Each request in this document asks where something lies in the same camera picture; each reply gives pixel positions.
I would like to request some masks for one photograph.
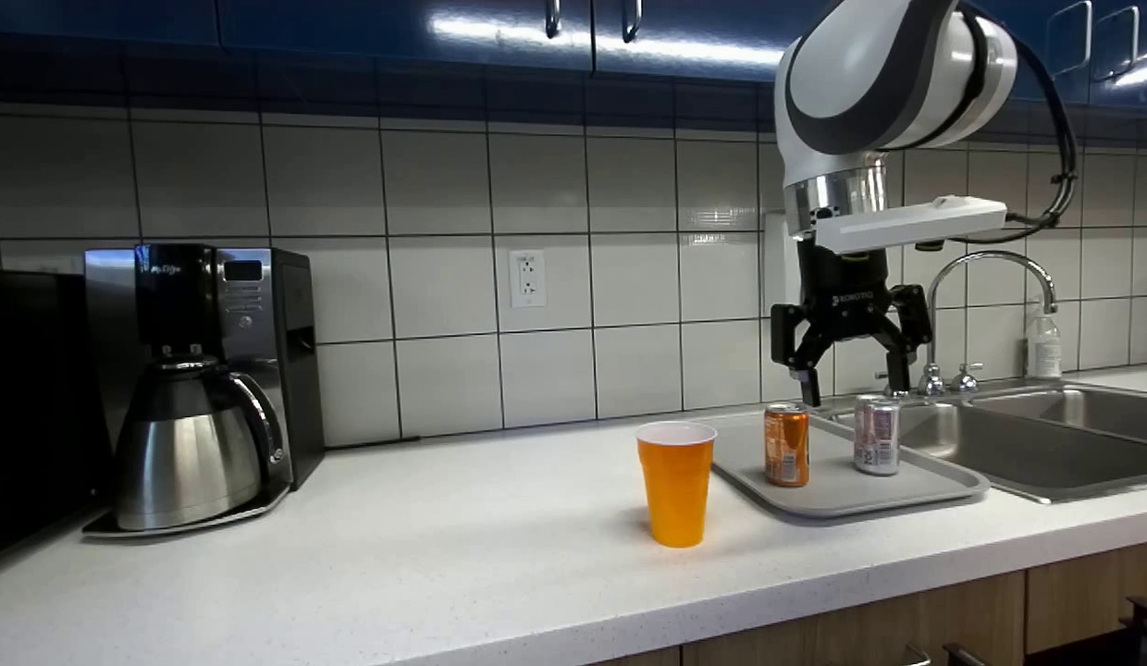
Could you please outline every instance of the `aluminum can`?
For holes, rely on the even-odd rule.
[[[904,405],[886,397],[855,400],[855,464],[861,472],[891,477],[901,472],[901,424]]]
[[[802,489],[812,482],[812,415],[795,404],[769,404],[761,416],[765,482]]]

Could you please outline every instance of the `stainless steel sink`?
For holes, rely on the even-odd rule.
[[[972,404],[904,404],[907,447],[969,464],[1036,503],[1112,495],[1147,484],[1147,397],[1020,384]]]

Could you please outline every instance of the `electrical outlet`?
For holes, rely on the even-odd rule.
[[[544,307],[544,252],[511,252],[511,307]]]

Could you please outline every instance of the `kitchen faucet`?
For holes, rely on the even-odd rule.
[[[1047,275],[1040,262],[1033,262],[1028,254],[1018,254],[1018,252],[982,247],[982,252],[967,252],[967,254],[952,257],[952,262],[935,275],[935,279],[934,279],[934,287],[929,287],[929,314],[934,314],[934,320],[935,320],[935,296],[941,296],[944,276],[946,276],[952,271],[960,271],[960,266],[967,266],[967,262],[982,262],[982,257],[1008,257],[1008,262],[1024,266],[1024,271],[1045,286],[1045,314],[1054,314],[1054,312],[1057,312],[1054,279],[1052,279],[1052,275]],[[927,378],[927,397],[946,390],[946,384],[944,384],[944,378],[941,378],[941,365],[935,365],[935,340],[941,340],[941,336],[935,336],[935,325],[934,325],[929,365],[927,365],[927,372],[929,372],[929,378]],[[972,397],[972,390],[978,390],[972,370],[982,370],[982,363],[961,363],[961,372],[955,378],[955,390],[960,390],[960,397]]]

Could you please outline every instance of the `backsplash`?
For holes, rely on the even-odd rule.
[[[1036,210],[1052,165],[969,145],[891,155],[887,186]],[[135,240],[311,254],[331,444],[747,405],[795,397],[761,325],[795,298],[779,181],[761,131],[0,103],[0,266]],[[1065,226],[1012,247],[1054,276],[1065,370],[1147,363],[1147,152],[1089,148]],[[929,287],[960,252],[891,252],[891,279]],[[944,372],[1013,378],[1036,296],[1012,262],[952,275]],[[839,345],[821,384],[882,365]]]

